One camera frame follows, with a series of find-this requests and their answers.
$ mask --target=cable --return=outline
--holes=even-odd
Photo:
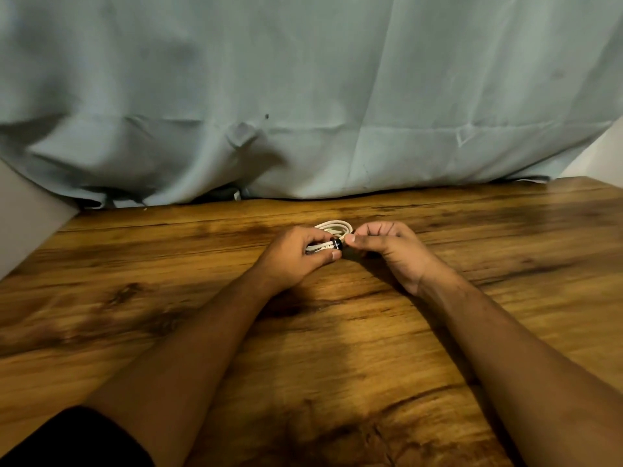
[[[353,233],[353,227],[346,221],[340,220],[327,221],[314,227],[330,232],[335,236],[335,238],[331,241],[323,242],[322,244],[307,246],[307,249],[305,249],[307,254],[313,254],[315,252],[322,251],[323,249],[342,250],[344,247],[344,236]]]

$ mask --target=gray curtain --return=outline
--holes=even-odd
[[[0,157],[116,206],[555,176],[623,113],[623,0],[0,0]]]

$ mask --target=wood grain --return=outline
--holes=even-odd
[[[0,282],[0,454],[241,274],[283,227],[401,220],[539,337],[623,389],[623,191],[590,179],[83,213]],[[469,364],[380,259],[275,298],[191,466],[510,465]]]

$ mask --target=hand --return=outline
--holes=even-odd
[[[317,228],[297,226],[285,230],[269,244],[250,271],[269,287],[272,294],[287,290],[317,268],[342,257],[342,252],[336,249],[305,254],[309,244],[331,241],[332,238],[331,233]]]
[[[417,295],[424,278],[449,269],[404,223],[366,223],[347,235],[345,241],[354,249],[380,253],[398,282],[412,295]]]

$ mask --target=black sleeve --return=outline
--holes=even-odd
[[[91,408],[67,408],[0,459],[13,466],[153,467],[143,447],[112,420]]]

